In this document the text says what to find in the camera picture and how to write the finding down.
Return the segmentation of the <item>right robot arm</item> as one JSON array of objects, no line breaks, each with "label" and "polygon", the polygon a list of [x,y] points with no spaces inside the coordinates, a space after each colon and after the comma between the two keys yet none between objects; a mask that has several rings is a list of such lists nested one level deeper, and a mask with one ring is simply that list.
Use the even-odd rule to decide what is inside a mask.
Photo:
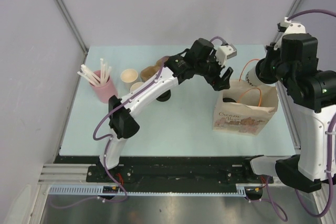
[{"label": "right robot arm", "polygon": [[335,115],[335,71],[318,70],[318,40],[307,33],[286,34],[280,45],[266,46],[266,56],[245,77],[251,86],[280,82],[299,118],[300,154],[275,161],[275,175],[291,188],[311,193],[331,175],[335,184],[332,117]]}]

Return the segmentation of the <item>white paper cup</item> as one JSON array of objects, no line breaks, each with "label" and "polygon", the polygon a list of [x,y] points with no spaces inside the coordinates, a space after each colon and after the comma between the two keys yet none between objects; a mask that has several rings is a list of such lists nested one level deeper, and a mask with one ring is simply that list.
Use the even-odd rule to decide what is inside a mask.
[{"label": "white paper cup", "polygon": [[252,67],[247,74],[245,75],[245,81],[252,87],[258,87],[264,85],[265,83],[262,82],[258,76],[256,71],[256,66]]}]

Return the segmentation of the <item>paper takeout bag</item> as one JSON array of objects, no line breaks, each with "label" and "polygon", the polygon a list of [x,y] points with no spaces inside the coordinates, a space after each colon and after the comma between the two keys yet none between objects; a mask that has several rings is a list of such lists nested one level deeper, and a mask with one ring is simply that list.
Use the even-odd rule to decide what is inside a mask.
[{"label": "paper takeout bag", "polygon": [[[223,98],[236,101],[223,102]],[[213,113],[213,130],[256,136],[278,110],[275,86],[250,86],[243,76],[230,80],[230,88],[219,93]]]}]

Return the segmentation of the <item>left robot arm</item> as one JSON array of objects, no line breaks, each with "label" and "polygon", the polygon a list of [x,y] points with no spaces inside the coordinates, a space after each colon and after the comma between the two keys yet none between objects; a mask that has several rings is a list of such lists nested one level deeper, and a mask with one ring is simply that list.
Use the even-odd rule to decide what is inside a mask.
[{"label": "left robot arm", "polygon": [[215,48],[211,41],[199,38],[190,48],[163,57],[160,69],[136,90],[121,98],[112,96],[108,103],[109,112],[102,119],[109,120],[110,132],[106,135],[109,140],[100,156],[102,165],[98,176],[105,182],[115,178],[115,167],[119,164],[126,141],[140,129],[135,117],[147,105],[195,75],[204,77],[215,91],[229,89],[233,69],[222,70],[226,61],[236,55],[237,49],[226,41]]}]

